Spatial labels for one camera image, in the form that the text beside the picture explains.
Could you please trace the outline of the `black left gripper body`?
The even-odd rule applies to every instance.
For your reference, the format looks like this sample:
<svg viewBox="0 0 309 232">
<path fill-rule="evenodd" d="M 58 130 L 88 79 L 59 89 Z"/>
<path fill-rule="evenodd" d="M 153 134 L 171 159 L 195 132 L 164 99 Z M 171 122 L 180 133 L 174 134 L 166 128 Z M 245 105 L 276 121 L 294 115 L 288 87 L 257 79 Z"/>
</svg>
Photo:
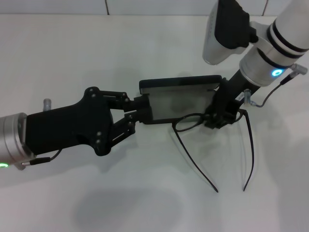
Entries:
<svg viewBox="0 0 309 232">
<path fill-rule="evenodd" d="M 103 91 L 90 87 L 74 105 L 28 115 L 26 145 L 35 155 L 89 145 L 98 156 L 105 156 L 111 151 L 112 123 Z"/>
</svg>

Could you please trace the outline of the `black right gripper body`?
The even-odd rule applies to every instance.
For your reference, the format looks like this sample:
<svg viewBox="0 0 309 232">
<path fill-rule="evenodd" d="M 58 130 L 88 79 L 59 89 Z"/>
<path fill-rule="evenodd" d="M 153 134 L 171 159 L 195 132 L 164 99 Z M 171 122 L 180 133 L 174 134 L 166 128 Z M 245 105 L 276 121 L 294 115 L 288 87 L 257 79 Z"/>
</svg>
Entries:
<svg viewBox="0 0 309 232">
<path fill-rule="evenodd" d="M 219 84 L 212 103 L 209 106 L 210 114 L 232 114 L 239 108 L 243 100 L 236 103 L 238 97 L 244 90 L 249 89 L 255 93 L 260 87 L 249 82 L 238 70 L 229 80 L 223 78 Z"/>
</svg>

